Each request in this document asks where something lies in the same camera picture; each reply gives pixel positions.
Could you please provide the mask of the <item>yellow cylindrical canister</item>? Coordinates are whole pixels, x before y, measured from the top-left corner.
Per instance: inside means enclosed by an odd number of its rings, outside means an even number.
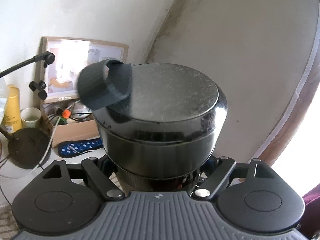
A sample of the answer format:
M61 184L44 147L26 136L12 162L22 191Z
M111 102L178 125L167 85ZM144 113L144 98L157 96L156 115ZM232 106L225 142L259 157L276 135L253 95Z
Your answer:
M4 130L13 134L22 128L20 116L20 90L15 86L8 86L9 96L4 110L2 126Z

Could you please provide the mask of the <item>blue dotted power strip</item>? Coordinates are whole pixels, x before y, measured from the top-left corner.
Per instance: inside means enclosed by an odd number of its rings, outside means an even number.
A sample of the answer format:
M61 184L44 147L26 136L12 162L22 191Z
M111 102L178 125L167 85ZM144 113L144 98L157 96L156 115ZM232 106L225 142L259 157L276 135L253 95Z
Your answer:
M57 154L61 158L74 158L88 152L96 151L103 148L100 138L89 140L65 141L57 146Z

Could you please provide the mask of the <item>stainless steel thermos container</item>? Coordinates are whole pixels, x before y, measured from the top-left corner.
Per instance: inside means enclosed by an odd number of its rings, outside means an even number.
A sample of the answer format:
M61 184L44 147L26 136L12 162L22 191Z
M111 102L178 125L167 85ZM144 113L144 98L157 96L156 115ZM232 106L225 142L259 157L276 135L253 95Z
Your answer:
M202 72L150 63L132 67L125 100L93 115L125 192L190 192L212 156L227 108L221 88Z

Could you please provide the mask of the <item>long cardboard box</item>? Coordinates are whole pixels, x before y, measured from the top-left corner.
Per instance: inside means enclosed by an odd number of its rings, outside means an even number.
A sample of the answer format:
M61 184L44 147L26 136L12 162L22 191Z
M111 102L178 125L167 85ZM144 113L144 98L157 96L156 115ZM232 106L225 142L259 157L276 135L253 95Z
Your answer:
M71 112L71 116L66 124L57 125L56 123L65 109ZM53 148L65 141L85 140L99 136L97 124L91 111L76 100L42 102L40 110L46 130L53 133Z

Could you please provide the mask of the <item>orange cap green bottle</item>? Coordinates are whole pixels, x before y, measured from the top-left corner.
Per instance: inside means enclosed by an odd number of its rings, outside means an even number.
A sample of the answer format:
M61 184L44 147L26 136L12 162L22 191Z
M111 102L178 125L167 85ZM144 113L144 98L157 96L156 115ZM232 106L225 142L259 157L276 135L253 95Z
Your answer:
M67 120L69 119L70 116L71 116L71 112L68 109L65 109L61 115L58 125L66 125Z

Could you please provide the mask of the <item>white ceramic cup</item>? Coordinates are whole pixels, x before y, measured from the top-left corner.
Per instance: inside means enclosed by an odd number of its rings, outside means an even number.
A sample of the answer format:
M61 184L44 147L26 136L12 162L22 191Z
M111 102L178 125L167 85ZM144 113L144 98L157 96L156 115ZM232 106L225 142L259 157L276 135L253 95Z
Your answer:
M39 128L42 113L38 108L29 107L21 110L21 122L23 128Z

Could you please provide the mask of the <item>framed baby photo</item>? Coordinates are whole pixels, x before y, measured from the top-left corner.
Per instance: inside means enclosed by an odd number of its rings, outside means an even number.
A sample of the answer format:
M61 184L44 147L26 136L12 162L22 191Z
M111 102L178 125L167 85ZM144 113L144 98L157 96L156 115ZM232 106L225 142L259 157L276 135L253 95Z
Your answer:
M45 51L53 53L55 60L41 69L40 79L47 85L44 104L76 99L80 72L90 64L107 59L125 62L129 46L110 41L47 36L42 37L40 43L40 52Z

